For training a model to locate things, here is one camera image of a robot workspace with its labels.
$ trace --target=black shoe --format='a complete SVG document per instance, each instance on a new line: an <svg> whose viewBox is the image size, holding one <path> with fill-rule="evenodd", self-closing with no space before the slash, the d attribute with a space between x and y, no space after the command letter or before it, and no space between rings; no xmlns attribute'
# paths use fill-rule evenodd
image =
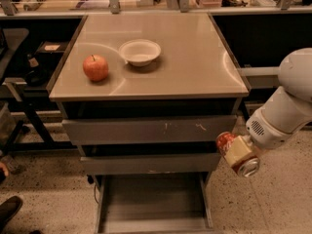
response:
<svg viewBox="0 0 312 234"><path fill-rule="evenodd" d="M15 216L22 205L22 200L18 196L13 196L0 205L0 233L6 224Z"/></svg>

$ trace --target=speckled floor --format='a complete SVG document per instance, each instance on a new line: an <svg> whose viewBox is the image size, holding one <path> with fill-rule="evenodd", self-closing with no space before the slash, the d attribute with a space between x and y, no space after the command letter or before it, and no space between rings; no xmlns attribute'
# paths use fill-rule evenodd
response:
<svg viewBox="0 0 312 234"><path fill-rule="evenodd" d="M60 124L47 124L54 139L67 139ZM235 132L244 133L239 118ZM32 133L23 141L35 139ZM312 233L312 128L301 130L282 148L262 157L260 171L237 177L220 161L207 186L214 229L224 234ZM94 233L94 186L79 163L77 150L14 154L26 167L0 186L0 202L19 195L23 206L4 233Z"/></svg>

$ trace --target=can top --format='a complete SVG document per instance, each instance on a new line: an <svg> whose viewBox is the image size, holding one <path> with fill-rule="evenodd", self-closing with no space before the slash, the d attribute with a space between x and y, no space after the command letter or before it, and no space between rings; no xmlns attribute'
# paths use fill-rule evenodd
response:
<svg viewBox="0 0 312 234"><path fill-rule="evenodd" d="M245 162L238 170L238 176L249 177L254 175L260 168L260 160L258 158L252 158Z"/></svg>

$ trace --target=drawer front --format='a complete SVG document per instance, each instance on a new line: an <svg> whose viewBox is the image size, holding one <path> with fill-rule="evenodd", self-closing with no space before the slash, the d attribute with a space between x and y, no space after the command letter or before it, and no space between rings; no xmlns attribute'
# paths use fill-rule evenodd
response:
<svg viewBox="0 0 312 234"><path fill-rule="evenodd" d="M132 119L63 120L75 145L215 141L222 132L232 131L237 117L171 117Z"/></svg>
<svg viewBox="0 0 312 234"><path fill-rule="evenodd" d="M104 176L96 233L216 233L199 174Z"/></svg>
<svg viewBox="0 0 312 234"><path fill-rule="evenodd" d="M220 159L218 153L179 155L139 155L82 157L88 175L126 175L158 173L212 172Z"/></svg>

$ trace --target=desk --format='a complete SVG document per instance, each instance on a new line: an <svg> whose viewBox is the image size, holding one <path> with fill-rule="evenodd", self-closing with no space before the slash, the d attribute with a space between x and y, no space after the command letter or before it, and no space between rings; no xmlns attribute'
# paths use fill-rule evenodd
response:
<svg viewBox="0 0 312 234"><path fill-rule="evenodd" d="M142 68L117 52L137 38L162 48ZM109 65L108 78L98 83L82 68L83 59L95 53ZM211 231L209 207L197 198L198 189L203 195L218 164L215 138L232 131L247 95L207 14L89 15L50 99L58 103L69 138L100 190L96 233ZM120 194L124 182L124 190L131 190L126 195ZM198 204L191 203L194 195Z"/></svg>

